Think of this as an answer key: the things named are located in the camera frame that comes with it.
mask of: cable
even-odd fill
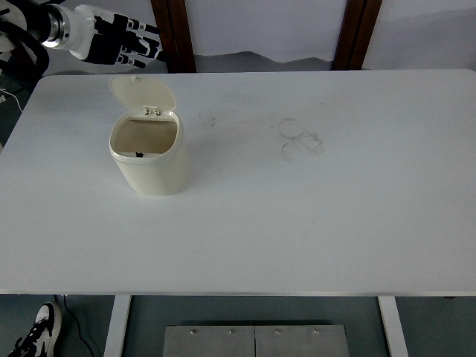
[[[4,89],[0,89],[0,91],[3,91],[5,94],[8,94],[8,95],[11,95],[12,97],[14,97],[15,100],[16,100],[16,105],[18,106],[18,109],[20,109],[20,112],[23,112],[23,109],[22,109],[22,107],[20,106],[20,102],[18,101],[18,98],[16,97],[16,95],[11,94],[10,92],[5,91]]]
[[[70,314],[70,315],[73,317],[73,319],[76,321],[77,331],[78,331],[78,334],[80,335],[80,340],[88,347],[89,352],[91,353],[91,356],[94,357],[94,353],[92,352],[91,347],[90,347],[89,344],[86,342],[86,340],[81,336],[80,322],[78,321],[78,319],[76,318],[76,316],[74,316],[73,312],[71,312],[71,310],[68,308],[68,305],[66,305],[66,295],[63,295],[62,298],[63,298],[63,300],[64,300],[64,302],[65,302],[66,311],[68,311],[69,314]]]

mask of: table leg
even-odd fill
[[[104,357],[120,357],[126,335],[131,295],[116,295],[107,333]]]
[[[380,312],[384,322],[391,357],[408,357],[407,345],[400,323],[394,296],[379,296]]]

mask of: metal plate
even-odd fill
[[[164,357],[349,357],[344,326],[171,326]]]
[[[168,326],[163,357],[254,357],[253,326]]]
[[[256,326],[256,357],[349,357],[344,326]]]

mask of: wooden door frame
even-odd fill
[[[382,0],[347,0],[333,71],[362,69]]]
[[[170,73],[196,72],[185,0],[150,0]],[[382,0],[347,0],[332,70],[361,69]]]

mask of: lid hinge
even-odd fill
[[[161,114],[157,107],[145,106],[144,109],[146,112],[146,116],[148,118],[151,117],[152,115],[155,115],[156,117],[158,117]]]

